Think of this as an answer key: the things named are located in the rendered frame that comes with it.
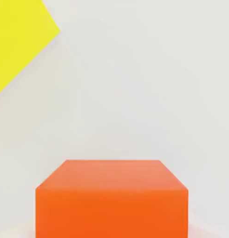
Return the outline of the large yellow box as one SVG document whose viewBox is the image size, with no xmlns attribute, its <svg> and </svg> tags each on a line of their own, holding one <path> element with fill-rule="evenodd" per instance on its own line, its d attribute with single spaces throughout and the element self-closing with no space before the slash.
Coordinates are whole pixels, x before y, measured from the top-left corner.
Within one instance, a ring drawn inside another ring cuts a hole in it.
<svg viewBox="0 0 229 238">
<path fill-rule="evenodd" d="M 0 92 L 59 32 L 42 0 L 0 0 Z"/>
</svg>

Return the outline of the small orange cube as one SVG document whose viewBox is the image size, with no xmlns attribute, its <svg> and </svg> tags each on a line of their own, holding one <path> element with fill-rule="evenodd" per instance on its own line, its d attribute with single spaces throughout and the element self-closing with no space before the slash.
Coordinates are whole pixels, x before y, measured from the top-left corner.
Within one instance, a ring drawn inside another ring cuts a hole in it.
<svg viewBox="0 0 229 238">
<path fill-rule="evenodd" d="M 188 189 L 159 160 L 66 160 L 35 191 L 35 238 L 188 238 Z"/>
</svg>

